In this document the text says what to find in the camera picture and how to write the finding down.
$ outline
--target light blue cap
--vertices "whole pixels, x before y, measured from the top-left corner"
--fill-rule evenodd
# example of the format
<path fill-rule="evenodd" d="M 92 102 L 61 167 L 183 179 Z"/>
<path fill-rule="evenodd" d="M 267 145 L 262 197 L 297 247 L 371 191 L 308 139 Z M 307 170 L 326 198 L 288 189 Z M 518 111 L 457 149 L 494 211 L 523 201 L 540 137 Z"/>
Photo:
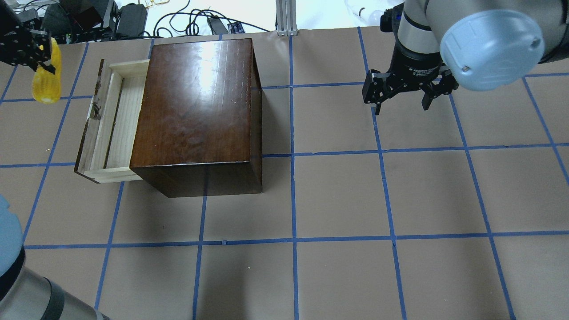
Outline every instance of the light blue cap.
<path fill-rule="evenodd" d="M 487 91 L 510 84 L 541 60 L 545 42 L 539 25 L 513 10 L 488 10 L 455 23 L 440 42 L 440 55 L 456 81 Z"/>
<path fill-rule="evenodd" d="M 8 211 L 9 206 L 0 195 L 0 276 L 14 264 L 23 245 L 20 221 Z"/>

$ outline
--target yellow object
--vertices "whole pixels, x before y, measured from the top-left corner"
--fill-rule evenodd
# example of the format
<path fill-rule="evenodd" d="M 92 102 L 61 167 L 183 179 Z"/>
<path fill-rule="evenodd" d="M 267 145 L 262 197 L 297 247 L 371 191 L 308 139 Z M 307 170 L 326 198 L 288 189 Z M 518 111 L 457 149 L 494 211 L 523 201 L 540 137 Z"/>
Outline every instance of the yellow object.
<path fill-rule="evenodd" d="M 34 99 L 45 104 L 55 103 L 61 96 L 61 51 L 54 38 L 51 38 L 51 64 L 55 74 L 39 65 L 32 82 Z"/>

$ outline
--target box top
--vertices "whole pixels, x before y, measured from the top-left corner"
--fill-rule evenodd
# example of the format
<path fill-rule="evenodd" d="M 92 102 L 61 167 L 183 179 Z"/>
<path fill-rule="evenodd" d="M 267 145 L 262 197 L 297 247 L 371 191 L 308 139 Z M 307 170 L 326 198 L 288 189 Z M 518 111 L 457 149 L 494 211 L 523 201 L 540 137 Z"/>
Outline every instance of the box top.
<path fill-rule="evenodd" d="M 251 39 L 152 48 L 130 167 L 250 160 Z"/>

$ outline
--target wooden box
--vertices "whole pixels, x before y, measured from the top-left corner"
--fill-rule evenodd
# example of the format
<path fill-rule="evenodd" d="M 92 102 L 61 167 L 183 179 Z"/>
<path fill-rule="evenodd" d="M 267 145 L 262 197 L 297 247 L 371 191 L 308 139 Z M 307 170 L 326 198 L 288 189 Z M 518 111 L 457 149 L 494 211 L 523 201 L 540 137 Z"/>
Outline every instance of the wooden box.
<path fill-rule="evenodd" d="M 261 84 L 251 39 L 156 45 L 107 64 L 75 172 L 144 179 L 168 197 L 259 193 Z"/>

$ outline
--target metal bracket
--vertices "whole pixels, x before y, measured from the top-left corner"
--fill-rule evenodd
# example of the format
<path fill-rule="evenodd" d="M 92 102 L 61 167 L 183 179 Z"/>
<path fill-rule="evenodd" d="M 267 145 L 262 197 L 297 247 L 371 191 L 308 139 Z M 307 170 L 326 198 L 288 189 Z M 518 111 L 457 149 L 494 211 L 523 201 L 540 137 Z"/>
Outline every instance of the metal bracket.
<path fill-rule="evenodd" d="M 297 35 L 296 0 L 277 0 L 277 34 Z"/>

